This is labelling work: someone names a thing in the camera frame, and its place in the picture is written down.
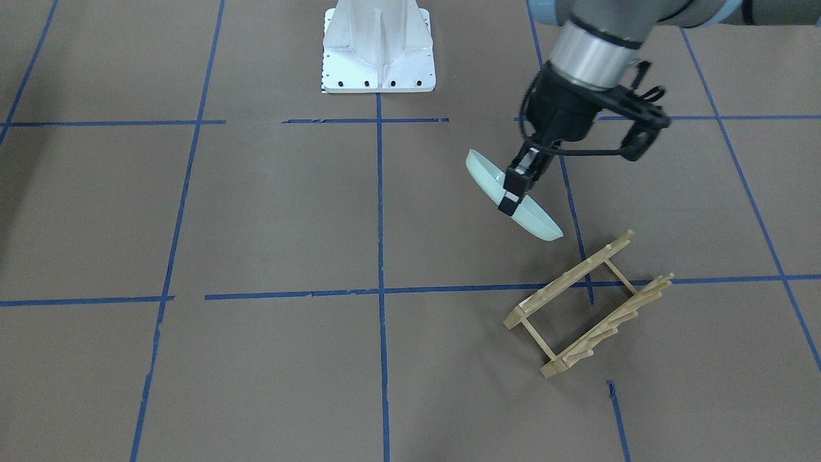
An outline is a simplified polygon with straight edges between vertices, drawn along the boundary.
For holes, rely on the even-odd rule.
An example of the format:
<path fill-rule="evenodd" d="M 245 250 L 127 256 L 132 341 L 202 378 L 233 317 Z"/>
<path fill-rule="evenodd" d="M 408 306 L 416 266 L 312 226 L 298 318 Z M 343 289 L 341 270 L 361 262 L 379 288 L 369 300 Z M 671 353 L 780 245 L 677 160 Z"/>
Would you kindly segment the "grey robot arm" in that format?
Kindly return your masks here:
<path fill-rule="evenodd" d="M 505 170 L 502 213 L 513 216 L 555 156 L 620 156 L 634 162 L 670 118 L 663 87 L 636 89 L 649 63 L 638 52 L 657 24 L 819 24 L 818 1 L 530 1 L 534 17 L 562 33 L 520 105 L 522 147 Z M 564 150 L 607 109 L 633 124 L 617 150 Z"/>

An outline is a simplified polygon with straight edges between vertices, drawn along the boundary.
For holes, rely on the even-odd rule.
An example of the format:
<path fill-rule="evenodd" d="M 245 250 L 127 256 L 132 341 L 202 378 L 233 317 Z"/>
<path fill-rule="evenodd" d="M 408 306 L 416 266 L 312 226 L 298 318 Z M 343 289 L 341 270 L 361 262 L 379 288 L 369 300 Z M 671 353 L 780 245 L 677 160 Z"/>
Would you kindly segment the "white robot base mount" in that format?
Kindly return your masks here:
<path fill-rule="evenodd" d="M 338 1 L 325 11 L 323 92 L 432 92 L 436 85 L 431 17 L 416 1 Z"/>

